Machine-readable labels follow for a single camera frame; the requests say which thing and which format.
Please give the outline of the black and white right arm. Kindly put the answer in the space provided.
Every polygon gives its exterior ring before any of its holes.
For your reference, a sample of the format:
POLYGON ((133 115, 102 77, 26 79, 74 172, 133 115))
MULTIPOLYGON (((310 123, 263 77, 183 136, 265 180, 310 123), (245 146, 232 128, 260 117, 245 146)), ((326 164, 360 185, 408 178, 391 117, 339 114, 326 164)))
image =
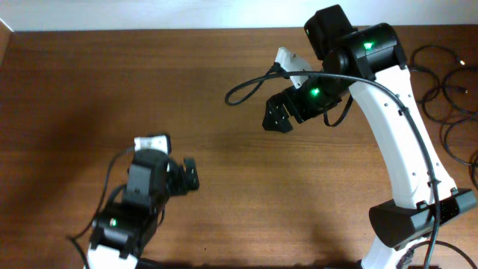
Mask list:
POLYGON ((314 72, 304 59, 280 48, 271 70, 292 85, 267 100, 263 127, 289 132, 292 120, 326 116, 343 96, 358 104, 384 158, 393 194, 369 211, 376 236, 358 265, 409 268, 415 250, 432 250, 438 227, 474 208, 476 196, 456 185, 435 152, 392 26, 354 28, 334 5, 316 12, 304 30, 323 69, 314 72))

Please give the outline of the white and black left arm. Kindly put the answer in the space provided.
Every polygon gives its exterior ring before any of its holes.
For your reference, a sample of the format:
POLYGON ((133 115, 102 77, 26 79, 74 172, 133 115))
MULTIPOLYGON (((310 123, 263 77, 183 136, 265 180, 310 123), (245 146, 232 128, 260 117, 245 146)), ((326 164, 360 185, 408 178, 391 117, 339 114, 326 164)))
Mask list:
POLYGON ((193 158, 177 164, 156 149, 137 151, 128 181, 111 193, 93 219, 85 268, 138 268, 146 245, 164 221, 172 197, 199 189, 193 158))

